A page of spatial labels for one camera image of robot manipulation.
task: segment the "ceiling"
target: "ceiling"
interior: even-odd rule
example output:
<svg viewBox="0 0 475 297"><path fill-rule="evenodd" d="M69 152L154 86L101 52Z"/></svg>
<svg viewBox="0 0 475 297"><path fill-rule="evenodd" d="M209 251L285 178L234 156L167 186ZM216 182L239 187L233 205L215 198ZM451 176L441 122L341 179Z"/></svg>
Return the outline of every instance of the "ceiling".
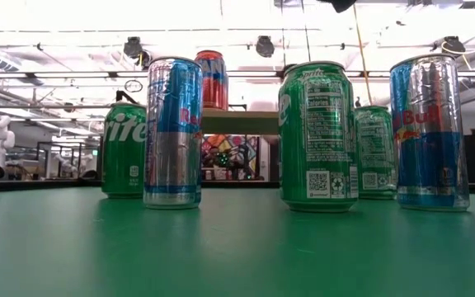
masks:
<svg viewBox="0 0 475 297"><path fill-rule="evenodd" d="M125 0L113 5L97 0L0 0L0 7L5 7L0 8L0 56L22 72L133 71L138 66L123 55L123 46L128 37L139 36L153 58L194 58L199 50L211 49L223 53L228 70L280 70L284 64L309 58L336 61L347 70L363 69L352 9L336 13L327 3L303 0L302 6L298 0L285 0L288 4L282 11L275 2L280 0ZM467 2L469 9L457 0L429 6L388 2L393 3L359 0L356 7L368 70L388 71L403 59L428 54L447 35L457 35L470 53L467 61L475 60L472 2ZM271 37L275 46L271 58L256 53L259 35ZM467 69L463 58L459 63ZM105 105L114 102L115 91L124 90L127 80L46 78L38 87L4 79L0 89L44 104ZM145 84L144 78L139 81ZM369 104L364 81L353 83L355 96ZM279 85L278 78L231 78L229 100L249 107L264 102L263 106L274 108ZM387 80L371 79L369 88L374 104L389 103ZM145 89L131 95L145 101ZM69 116L63 110L43 112ZM105 113L105 109L76 110L70 116Z"/></svg>

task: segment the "shelf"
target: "shelf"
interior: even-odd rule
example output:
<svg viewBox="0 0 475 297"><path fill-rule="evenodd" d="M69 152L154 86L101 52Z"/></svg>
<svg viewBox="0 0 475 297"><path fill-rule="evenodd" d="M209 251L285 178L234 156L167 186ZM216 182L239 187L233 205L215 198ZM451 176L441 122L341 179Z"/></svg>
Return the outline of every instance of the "shelf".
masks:
<svg viewBox="0 0 475 297"><path fill-rule="evenodd" d="M278 134L276 111L204 111L205 134Z"/></svg>

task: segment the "sprite can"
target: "sprite can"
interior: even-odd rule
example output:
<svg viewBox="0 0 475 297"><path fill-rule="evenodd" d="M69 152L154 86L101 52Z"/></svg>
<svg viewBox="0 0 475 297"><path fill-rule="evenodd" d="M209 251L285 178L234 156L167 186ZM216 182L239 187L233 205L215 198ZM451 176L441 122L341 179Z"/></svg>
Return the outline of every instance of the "sprite can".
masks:
<svg viewBox="0 0 475 297"><path fill-rule="evenodd" d="M115 103L106 115L102 192L109 198L142 198L146 108Z"/></svg>
<svg viewBox="0 0 475 297"><path fill-rule="evenodd" d="M383 106L355 110L359 196L393 199L397 183L392 137L392 116Z"/></svg>
<svg viewBox="0 0 475 297"><path fill-rule="evenodd" d="M279 94L281 198L292 210L343 212L357 201L353 91L340 64L285 72Z"/></svg>

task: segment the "green table surface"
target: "green table surface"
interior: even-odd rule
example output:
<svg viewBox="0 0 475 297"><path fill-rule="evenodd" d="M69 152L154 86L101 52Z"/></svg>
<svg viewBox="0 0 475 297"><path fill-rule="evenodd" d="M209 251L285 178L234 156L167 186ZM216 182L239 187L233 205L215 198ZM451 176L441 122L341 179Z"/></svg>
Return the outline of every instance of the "green table surface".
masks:
<svg viewBox="0 0 475 297"><path fill-rule="evenodd" d="M471 201L307 214L275 189L206 189L198 210L98 188L0 192L0 297L475 296Z"/></svg>

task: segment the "soda can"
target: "soda can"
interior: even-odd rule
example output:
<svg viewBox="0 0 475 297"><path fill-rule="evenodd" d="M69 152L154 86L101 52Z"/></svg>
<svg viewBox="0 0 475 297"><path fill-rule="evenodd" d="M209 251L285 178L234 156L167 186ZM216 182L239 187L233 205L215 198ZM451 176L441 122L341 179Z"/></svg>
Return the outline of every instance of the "soda can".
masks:
<svg viewBox="0 0 475 297"><path fill-rule="evenodd" d="M109 198L142 198L146 107L118 102L104 122L102 192Z"/></svg>
<svg viewBox="0 0 475 297"><path fill-rule="evenodd" d="M194 61L162 57L149 65L144 204L154 209L200 203L203 76Z"/></svg>
<svg viewBox="0 0 475 297"><path fill-rule="evenodd" d="M390 75L399 204L465 211L470 200L454 57L415 57Z"/></svg>
<svg viewBox="0 0 475 297"><path fill-rule="evenodd" d="M356 159L359 198L393 199L397 182L392 137L392 116L387 107L355 109Z"/></svg>
<svg viewBox="0 0 475 297"><path fill-rule="evenodd" d="M358 198L353 92L344 68L309 62L279 93L281 198L292 210L344 212Z"/></svg>
<svg viewBox="0 0 475 297"><path fill-rule="evenodd" d="M195 61L203 72L203 108L228 110L228 75L223 55L214 50L197 53Z"/></svg>

